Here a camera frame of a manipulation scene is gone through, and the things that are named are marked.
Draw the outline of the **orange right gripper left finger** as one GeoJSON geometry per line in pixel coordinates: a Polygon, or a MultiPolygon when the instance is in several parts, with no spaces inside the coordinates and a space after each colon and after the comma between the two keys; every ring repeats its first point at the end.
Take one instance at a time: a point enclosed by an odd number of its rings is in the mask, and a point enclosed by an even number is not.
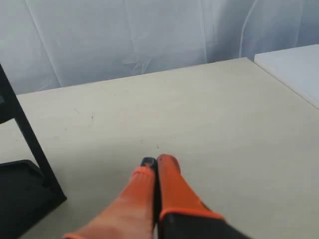
{"type": "Polygon", "coordinates": [[[146,157],[118,197],[82,228],[65,239],[152,239],[156,160],[146,157]]]}

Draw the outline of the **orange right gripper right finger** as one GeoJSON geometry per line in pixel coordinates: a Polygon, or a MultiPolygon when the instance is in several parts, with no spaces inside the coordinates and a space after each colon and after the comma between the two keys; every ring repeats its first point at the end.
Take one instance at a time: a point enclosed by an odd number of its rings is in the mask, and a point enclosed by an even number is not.
{"type": "Polygon", "coordinates": [[[159,214],[160,239],[208,239],[218,234],[225,223],[211,211],[183,178],[175,157],[162,154],[157,158],[161,194],[159,214]]]}

